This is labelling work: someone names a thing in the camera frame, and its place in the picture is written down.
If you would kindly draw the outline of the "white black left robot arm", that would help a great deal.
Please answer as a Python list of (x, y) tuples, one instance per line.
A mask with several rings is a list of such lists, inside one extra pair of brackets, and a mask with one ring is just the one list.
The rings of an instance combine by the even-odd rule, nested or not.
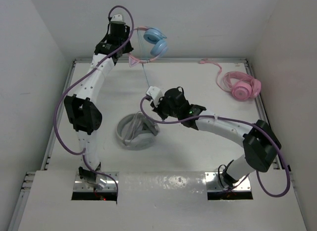
[(82, 165), (78, 172), (80, 178), (96, 182), (96, 172), (101, 167), (97, 155), (97, 130), (102, 124), (102, 113), (96, 106), (97, 97), (106, 76), (114, 68), (118, 59), (133, 50), (128, 42), (116, 51), (125, 41), (129, 41), (130, 27), (122, 20), (110, 22), (104, 38), (96, 45), (89, 71), (89, 77), (79, 83), (72, 96), (66, 96), (64, 106), (69, 122), (73, 125), (79, 140)]

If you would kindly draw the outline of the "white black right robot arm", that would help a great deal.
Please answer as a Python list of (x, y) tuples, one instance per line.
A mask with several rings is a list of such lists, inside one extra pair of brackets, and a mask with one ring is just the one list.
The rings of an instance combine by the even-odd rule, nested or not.
[(221, 174), (220, 183), (233, 187), (242, 177), (252, 172), (265, 173), (273, 163), (281, 144), (269, 125), (258, 120), (245, 123), (230, 118), (219, 117), (205, 107), (190, 104), (182, 87), (162, 93), (158, 87), (149, 87), (151, 107), (162, 120), (169, 116), (178, 119), (182, 125), (198, 131), (211, 132), (226, 138), (244, 150), (244, 154), (231, 161)]

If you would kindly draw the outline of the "blue pink cat-ear headphones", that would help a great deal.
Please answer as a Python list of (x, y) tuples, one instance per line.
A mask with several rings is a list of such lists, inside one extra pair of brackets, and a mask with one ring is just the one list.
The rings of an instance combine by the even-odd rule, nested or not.
[(162, 57), (168, 50), (168, 45), (166, 42), (167, 36), (161, 32), (158, 28), (140, 26), (133, 29), (133, 32), (137, 33), (138, 38), (140, 37), (140, 32), (144, 32), (143, 39), (153, 45), (149, 59), (140, 59), (133, 56), (131, 53), (128, 54), (128, 63), (130, 67), (134, 67), (138, 64), (148, 64), (158, 58)]

